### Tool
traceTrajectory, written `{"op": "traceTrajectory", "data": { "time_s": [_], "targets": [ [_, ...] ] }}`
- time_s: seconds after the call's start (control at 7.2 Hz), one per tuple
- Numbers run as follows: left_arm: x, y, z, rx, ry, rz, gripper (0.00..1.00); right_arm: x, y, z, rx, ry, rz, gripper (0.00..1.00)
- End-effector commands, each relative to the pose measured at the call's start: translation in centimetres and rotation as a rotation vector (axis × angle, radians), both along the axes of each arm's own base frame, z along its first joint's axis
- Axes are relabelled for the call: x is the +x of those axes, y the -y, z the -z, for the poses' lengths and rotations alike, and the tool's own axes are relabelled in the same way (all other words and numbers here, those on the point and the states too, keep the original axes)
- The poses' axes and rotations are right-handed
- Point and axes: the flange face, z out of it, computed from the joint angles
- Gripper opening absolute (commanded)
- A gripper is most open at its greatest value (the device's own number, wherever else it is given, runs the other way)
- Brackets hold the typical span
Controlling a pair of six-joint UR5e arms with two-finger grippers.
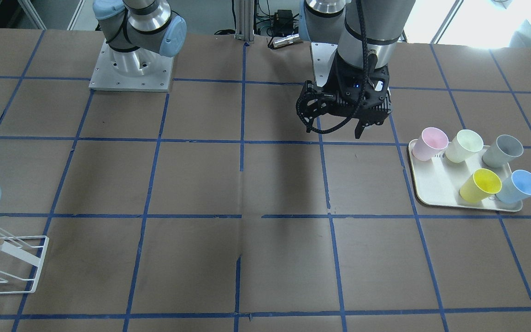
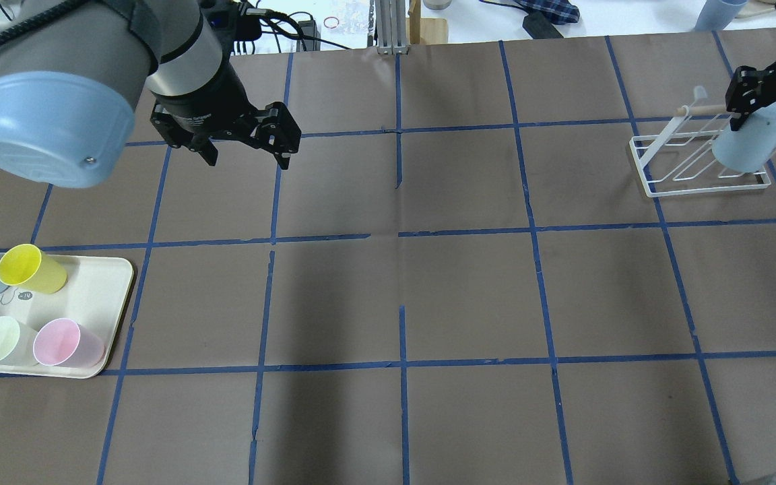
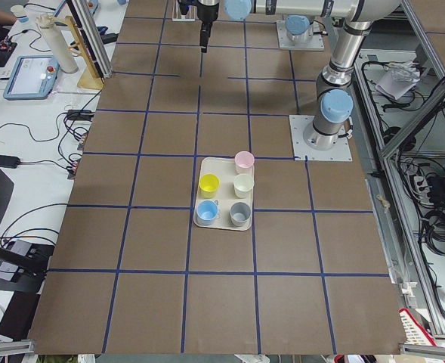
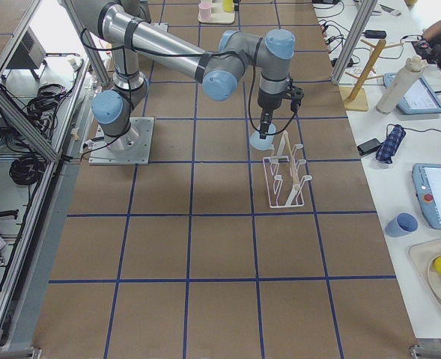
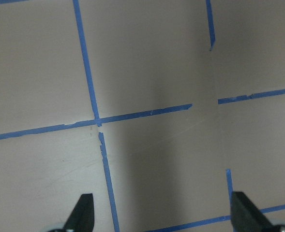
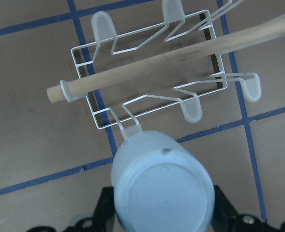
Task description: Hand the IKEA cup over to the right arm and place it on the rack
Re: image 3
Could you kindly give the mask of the arm gripper black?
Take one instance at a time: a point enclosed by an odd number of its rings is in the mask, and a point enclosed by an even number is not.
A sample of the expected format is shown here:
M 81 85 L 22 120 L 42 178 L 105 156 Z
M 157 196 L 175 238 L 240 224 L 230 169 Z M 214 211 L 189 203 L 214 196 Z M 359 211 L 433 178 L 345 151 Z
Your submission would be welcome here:
M 207 52 L 212 25 L 218 19 L 219 0 L 198 0 L 197 17 L 202 22 L 199 36 L 201 52 Z

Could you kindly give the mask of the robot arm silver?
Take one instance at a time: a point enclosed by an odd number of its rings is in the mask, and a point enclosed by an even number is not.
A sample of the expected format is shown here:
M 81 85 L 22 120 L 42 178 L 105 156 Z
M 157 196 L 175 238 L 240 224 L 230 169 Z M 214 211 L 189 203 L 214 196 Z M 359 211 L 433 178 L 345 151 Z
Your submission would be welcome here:
M 196 16 L 202 22 L 199 36 L 199 46 L 206 53 L 211 36 L 212 25 L 218 19 L 219 1 L 178 1 L 182 13 L 190 6 L 196 9 Z M 253 1 L 225 1 L 224 11 L 235 21 L 245 20 L 253 12 Z M 314 30 L 318 22 L 303 15 L 288 15 L 284 20 L 278 20 L 277 34 L 280 49 L 323 51 L 323 31 Z
M 346 92 L 354 62 L 372 24 L 393 12 L 399 1 L 226 1 L 224 10 L 234 20 L 251 13 L 343 17 L 345 24 L 328 64 L 317 78 L 318 111 L 304 130 L 304 142 L 315 150 L 331 149 L 353 101 Z

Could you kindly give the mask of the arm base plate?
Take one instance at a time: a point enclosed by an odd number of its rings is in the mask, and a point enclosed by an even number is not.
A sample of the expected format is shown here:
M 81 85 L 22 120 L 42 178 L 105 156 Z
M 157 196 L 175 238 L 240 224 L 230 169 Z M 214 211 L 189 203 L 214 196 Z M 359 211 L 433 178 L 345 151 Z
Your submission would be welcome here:
M 299 36 L 291 34 L 286 29 L 284 20 L 278 20 L 276 25 L 280 49 L 301 51 L 323 51 L 325 49 L 323 36 L 320 34 L 320 26 L 317 23 L 313 23 L 306 33 Z
M 343 124 L 336 135 L 321 135 L 313 125 L 313 115 L 290 115 L 292 149 L 295 160 L 351 162 L 348 133 Z

